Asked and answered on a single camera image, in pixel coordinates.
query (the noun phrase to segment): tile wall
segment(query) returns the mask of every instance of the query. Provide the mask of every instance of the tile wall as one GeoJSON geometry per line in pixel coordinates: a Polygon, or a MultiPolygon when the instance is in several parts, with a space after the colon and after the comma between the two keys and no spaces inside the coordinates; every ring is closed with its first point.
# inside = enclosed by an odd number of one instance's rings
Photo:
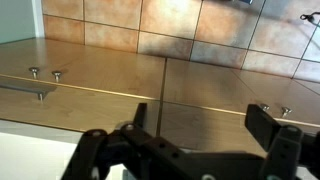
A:
{"type": "Polygon", "coordinates": [[[320,82],[320,0],[42,0],[48,39],[320,82]]]}

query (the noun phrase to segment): wall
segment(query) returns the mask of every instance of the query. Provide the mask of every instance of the wall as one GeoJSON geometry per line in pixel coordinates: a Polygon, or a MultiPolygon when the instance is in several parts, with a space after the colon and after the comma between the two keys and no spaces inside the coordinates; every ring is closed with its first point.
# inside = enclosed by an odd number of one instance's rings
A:
{"type": "Polygon", "coordinates": [[[320,0],[42,0],[46,37],[320,82],[320,0]]]}
{"type": "Polygon", "coordinates": [[[0,43],[35,37],[32,0],[0,0],[0,43]]]}

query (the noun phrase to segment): black machine part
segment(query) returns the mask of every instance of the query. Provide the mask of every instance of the black machine part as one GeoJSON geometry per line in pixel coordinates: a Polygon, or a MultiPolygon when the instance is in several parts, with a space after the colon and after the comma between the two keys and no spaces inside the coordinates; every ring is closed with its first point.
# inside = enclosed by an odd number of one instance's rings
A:
{"type": "Polygon", "coordinates": [[[184,153],[162,137],[143,130],[146,104],[139,104],[132,124],[107,134],[83,134],[63,180],[105,179],[113,165],[123,164],[137,179],[273,179],[293,180],[297,165],[319,178],[319,133],[305,135],[294,126],[281,127],[257,105],[249,105],[245,125],[268,152],[184,153]]]}

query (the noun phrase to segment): metal knob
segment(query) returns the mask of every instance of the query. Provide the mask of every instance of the metal knob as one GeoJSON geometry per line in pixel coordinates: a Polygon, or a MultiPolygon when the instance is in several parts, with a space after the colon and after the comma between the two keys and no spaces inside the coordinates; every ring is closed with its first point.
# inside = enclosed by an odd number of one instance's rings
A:
{"type": "Polygon", "coordinates": [[[62,75],[62,72],[61,71],[52,71],[52,75],[54,75],[56,82],[59,82],[60,77],[62,75]]]}
{"type": "Polygon", "coordinates": [[[32,72],[33,79],[37,79],[37,75],[40,69],[38,67],[30,67],[29,71],[32,72]]]}
{"type": "Polygon", "coordinates": [[[270,107],[269,107],[267,104],[260,104],[260,108],[261,108],[263,111],[267,111],[268,109],[270,109],[270,107]]]}
{"type": "Polygon", "coordinates": [[[292,109],[290,109],[288,107],[282,107],[282,117],[287,116],[291,112],[292,112],[292,109]]]}

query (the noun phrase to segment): brown tile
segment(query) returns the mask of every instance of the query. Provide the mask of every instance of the brown tile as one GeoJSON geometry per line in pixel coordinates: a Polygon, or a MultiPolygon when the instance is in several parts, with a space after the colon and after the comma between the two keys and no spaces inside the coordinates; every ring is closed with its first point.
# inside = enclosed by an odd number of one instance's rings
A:
{"type": "Polygon", "coordinates": [[[86,45],[127,52],[137,51],[138,31],[87,22],[85,29],[86,45]]]}
{"type": "Polygon", "coordinates": [[[144,0],[141,30],[193,39],[201,0],[144,0]]]}
{"type": "Polygon", "coordinates": [[[248,48],[263,2],[203,1],[196,40],[248,48]]]}
{"type": "Polygon", "coordinates": [[[85,20],[139,29],[142,0],[85,0],[85,20]]]}
{"type": "Polygon", "coordinates": [[[140,32],[139,53],[189,60],[192,41],[140,32]]]}
{"type": "Polygon", "coordinates": [[[83,20],[83,0],[42,0],[44,14],[83,20]]]}
{"type": "Polygon", "coordinates": [[[245,55],[246,50],[244,49],[195,41],[191,61],[240,69],[245,55]]]}
{"type": "Polygon", "coordinates": [[[301,58],[315,26],[300,20],[319,10],[319,0],[266,0],[250,49],[301,58]]]}
{"type": "Polygon", "coordinates": [[[320,62],[320,28],[317,28],[303,59],[320,62]]]}
{"type": "Polygon", "coordinates": [[[301,61],[294,78],[320,82],[320,63],[301,61]]]}
{"type": "Polygon", "coordinates": [[[43,16],[48,39],[84,44],[84,23],[81,21],[43,16]]]}
{"type": "Polygon", "coordinates": [[[266,53],[249,51],[242,69],[292,77],[300,60],[266,53]]]}

